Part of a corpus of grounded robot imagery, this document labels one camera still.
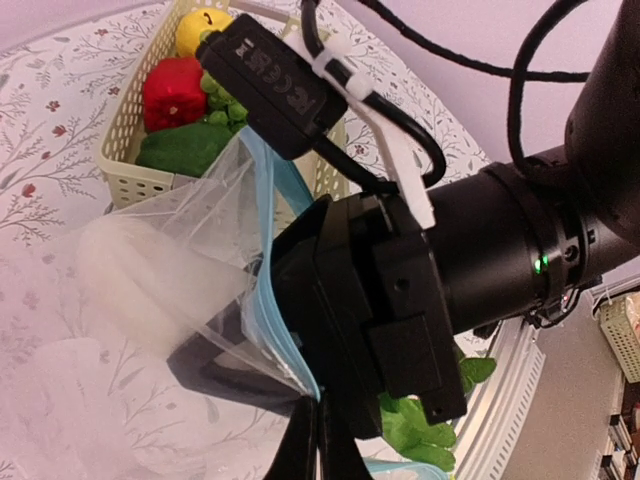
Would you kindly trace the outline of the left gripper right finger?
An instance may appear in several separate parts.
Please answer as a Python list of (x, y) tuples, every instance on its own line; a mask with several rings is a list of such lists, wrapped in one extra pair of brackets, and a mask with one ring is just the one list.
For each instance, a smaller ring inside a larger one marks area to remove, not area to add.
[(373, 479), (328, 392), (322, 395), (319, 406), (319, 454), (321, 479)]

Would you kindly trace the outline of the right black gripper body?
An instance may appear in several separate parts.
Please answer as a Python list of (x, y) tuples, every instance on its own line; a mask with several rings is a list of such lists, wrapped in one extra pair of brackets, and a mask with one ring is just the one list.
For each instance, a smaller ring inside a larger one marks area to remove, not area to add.
[(354, 437), (381, 434), (382, 394), (416, 396), (432, 424), (465, 415), (434, 254), (400, 198), (323, 196), (277, 236), (271, 260), (284, 322)]

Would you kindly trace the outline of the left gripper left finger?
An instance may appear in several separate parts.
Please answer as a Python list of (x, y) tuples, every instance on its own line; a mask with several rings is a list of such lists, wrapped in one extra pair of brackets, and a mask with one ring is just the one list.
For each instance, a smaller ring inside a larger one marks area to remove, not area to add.
[(284, 436), (269, 468), (269, 480), (316, 478), (318, 407), (312, 397), (301, 397), (294, 406)]

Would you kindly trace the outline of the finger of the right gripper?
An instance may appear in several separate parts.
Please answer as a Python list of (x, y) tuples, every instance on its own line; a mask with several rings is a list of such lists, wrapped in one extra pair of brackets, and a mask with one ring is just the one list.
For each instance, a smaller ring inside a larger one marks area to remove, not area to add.
[(300, 393), (276, 374), (241, 329), (234, 300), (197, 332), (178, 342), (167, 365), (184, 388), (208, 396), (289, 415)]

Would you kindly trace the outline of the clear zip top bag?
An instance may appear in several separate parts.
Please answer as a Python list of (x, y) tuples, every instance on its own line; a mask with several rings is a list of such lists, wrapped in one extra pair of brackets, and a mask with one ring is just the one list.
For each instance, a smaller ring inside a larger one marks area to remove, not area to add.
[(311, 204), (243, 130), (192, 183), (1, 249), (5, 479), (260, 479), (325, 382), (275, 298)]

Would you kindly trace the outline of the green toy vegetable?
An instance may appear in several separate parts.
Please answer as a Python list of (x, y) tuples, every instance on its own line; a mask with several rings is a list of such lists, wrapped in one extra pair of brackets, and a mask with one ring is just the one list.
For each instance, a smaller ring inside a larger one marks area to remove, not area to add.
[(233, 138), (226, 127), (192, 123), (146, 136), (135, 164), (158, 171), (200, 178)]

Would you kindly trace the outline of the green toy grapes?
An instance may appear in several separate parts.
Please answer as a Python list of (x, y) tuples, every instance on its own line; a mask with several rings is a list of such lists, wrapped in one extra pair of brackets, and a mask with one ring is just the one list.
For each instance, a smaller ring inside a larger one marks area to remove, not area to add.
[(226, 127), (232, 133), (248, 124), (248, 110), (209, 73), (203, 74), (200, 87), (207, 100), (207, 111), (202, 119), (204, 123)]

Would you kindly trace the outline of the white toy radish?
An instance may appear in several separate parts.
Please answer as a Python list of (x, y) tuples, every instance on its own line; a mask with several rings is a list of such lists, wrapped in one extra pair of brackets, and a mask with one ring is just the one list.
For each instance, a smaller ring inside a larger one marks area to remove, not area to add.
[[(126, 336), (167, 363), (170, 353), (236, 300), (241, 329), (260, 358), (300, 397), (326, 392), (314, 379), (269, 286), (258, 233), (216, 228), (202, 245), (136, 216), (99, 218), (80, 234), (78, 278), (87, 296)], [(458, 442), (450, 421), (432, 424), (414, 396), (380, 396), (379, 436), (407, 462), (452, 472)]]

